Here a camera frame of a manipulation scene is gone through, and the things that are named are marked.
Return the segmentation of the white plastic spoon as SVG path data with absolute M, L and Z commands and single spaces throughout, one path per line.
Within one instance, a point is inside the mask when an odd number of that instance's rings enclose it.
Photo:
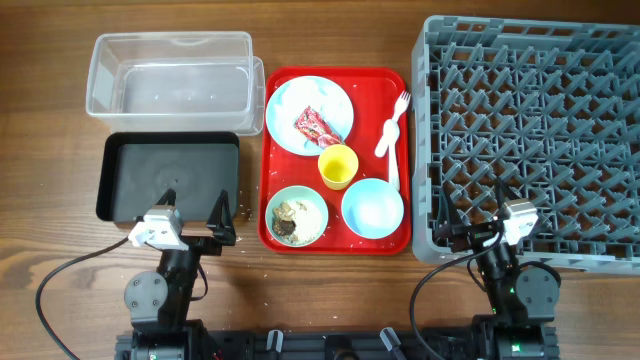
M 400 130 L 396 121 L 388 119 L 383 126 L 383 133 L 375 147 L 374 154 L 376 157 L 381 158 L 389 150 L 391 146 L 394 146 L 399 138 Z

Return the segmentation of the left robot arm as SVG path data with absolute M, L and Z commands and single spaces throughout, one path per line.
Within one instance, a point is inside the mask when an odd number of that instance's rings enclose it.
M 204 275 L 203 256 L 219 256 L 236 243 L 228 192 L 220 192 L 207 220 L 207 236 L 182 233 L 176 192 L 168 189 L 141 218 L 128 236 L 136 247 L 161 252 L 158 267 L 135 275 L 124 291 L 133 332 L 116 344 L 117 359 L 221 359 L 222 348 L 200 320 L 187 318 L 189 306 L 200 298 L 195 281 Z

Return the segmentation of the light blue bowl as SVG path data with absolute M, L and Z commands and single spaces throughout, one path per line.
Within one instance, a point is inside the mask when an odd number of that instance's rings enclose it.
M 371 240 L 394 233 L 404 218 L 400 193 L 388 182 L 366 178 L 351 185 L 343 195 L 341 213 L 347 227 Z

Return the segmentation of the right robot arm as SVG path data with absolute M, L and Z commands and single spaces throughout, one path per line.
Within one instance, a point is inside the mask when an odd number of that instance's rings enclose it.
M 538 222 L 533 203 L 494 182 L 498 212 L 467 225 L 446 193 L 440 195 L 434 235 L 453 243 L 456 252 L 470 250 L 492 313 L 476 315 L 462 328 L 422 332 L 423 339 L 445 359 L 558 359 L 555 318 L 561 277 L 540 261 L 520 262 L 516 245 Z

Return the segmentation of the light blue plate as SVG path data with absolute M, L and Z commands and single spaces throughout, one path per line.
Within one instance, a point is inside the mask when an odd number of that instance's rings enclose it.
M 337 83 L 319 76 L 298 76 L 286 81 L 271 95 L 266 108 L 266 126 L 273 140 L 285 150 L 301 156 L 322 152 L 294 126 L 310 108 L 345 140 L 354 125 L 354 109 L 347 93 Z

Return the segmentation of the green bowl with food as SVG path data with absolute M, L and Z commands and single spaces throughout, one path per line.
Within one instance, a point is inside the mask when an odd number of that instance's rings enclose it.
M 296 185 L 276 192 L 269 199 L 263 218 L 271 240 L 286 249 L 304 248 L 324 235 L 329 210 L 318 192 Z

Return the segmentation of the yellow plastic cup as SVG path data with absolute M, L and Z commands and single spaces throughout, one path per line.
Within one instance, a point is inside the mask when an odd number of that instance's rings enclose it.
M 347 145 L 331 145 L 318 157 L 318 170 L 324 184 L 332 190 L 346 188 L 359 168 L 357 154 Z

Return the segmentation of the white plastic fork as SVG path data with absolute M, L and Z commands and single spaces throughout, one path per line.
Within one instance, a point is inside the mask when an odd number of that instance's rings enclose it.
M 411 100 L 411 94 L 403 91 L 394 105 L 394 113 L 390 120 L 387 121 L 387 137 L 388 137 L 388 181 L 397 190 L 400 190 L 399 167 L 397 159 L 396 144 L 400 136 L 398 121 L 408 109 Z

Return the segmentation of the red snack wrapper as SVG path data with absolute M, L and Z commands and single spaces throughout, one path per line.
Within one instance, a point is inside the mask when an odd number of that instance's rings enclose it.
M 307 140 L 321 149 L 342 144 L 342 138 L 329 126 L 323 117 L 307 106 L 294 123 L 294 127 Z

